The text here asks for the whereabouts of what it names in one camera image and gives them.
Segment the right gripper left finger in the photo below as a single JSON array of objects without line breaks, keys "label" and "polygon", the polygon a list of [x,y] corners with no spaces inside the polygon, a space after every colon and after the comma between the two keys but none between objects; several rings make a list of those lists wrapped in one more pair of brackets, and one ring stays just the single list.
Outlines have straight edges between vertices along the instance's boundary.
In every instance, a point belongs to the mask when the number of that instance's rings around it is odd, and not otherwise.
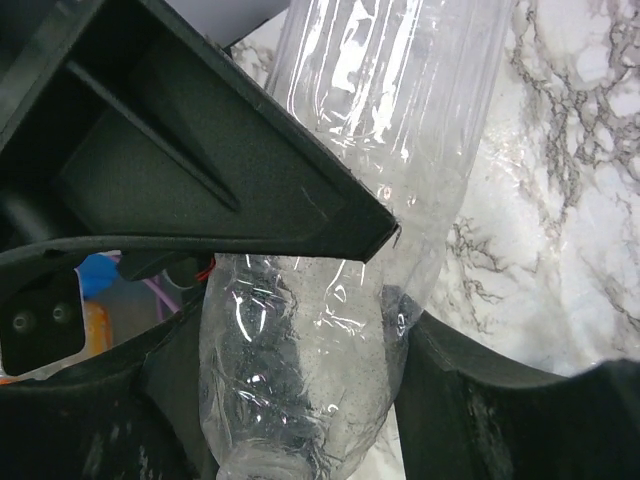
[{"label": "right gripper left finger", "polygon": [[215,478],[199,420],[202,303],[46,380],[2,386],[2,478]]}]

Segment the clear unlabelled plastic bottle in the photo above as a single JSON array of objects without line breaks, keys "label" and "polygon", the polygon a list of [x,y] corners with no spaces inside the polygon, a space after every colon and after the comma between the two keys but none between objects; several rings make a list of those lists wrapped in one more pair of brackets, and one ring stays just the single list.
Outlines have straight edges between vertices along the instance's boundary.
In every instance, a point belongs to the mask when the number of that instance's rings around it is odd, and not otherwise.
[{"label": "clear unlabelled plastic bottle", "polygon": [[295,1],[267,90],[365,186],[318,258],[222,255],[200,329],[221,479],[345,479],[398,393],[495,84],[509,1]]}]

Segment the blue label Pocari bottle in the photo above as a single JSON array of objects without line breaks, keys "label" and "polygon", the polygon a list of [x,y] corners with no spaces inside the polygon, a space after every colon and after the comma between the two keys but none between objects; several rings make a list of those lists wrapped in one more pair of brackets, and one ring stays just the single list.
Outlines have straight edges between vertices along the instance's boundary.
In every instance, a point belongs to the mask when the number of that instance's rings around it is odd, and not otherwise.
[{"label": "blue label Pocari bottle", "polygon": [[117,258],[92,254],[76,268],[84,299],[92,299],[109,289],[119,276]]}]

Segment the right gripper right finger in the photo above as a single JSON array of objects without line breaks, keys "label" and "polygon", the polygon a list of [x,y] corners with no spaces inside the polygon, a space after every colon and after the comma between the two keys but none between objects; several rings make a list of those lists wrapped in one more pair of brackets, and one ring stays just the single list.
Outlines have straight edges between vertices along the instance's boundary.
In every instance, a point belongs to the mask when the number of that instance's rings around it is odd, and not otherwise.
[{"label": "right gripper right finger", "polygon": [[639,365],[620,359],[572,377],[502,356],[387,285],[392,327],[416,323],[394,407],[410,479],[635,479]]}]

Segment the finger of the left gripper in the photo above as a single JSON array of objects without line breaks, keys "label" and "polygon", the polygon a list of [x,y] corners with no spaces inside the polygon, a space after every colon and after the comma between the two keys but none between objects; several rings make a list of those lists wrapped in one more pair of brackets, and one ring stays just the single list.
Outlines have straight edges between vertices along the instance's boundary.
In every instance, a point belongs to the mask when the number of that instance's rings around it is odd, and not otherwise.
[{"label": "finger of the left gripper", "polygon": [[168,3],[2,3],[1,234],[21,256],[367,261],[397,228]]}]

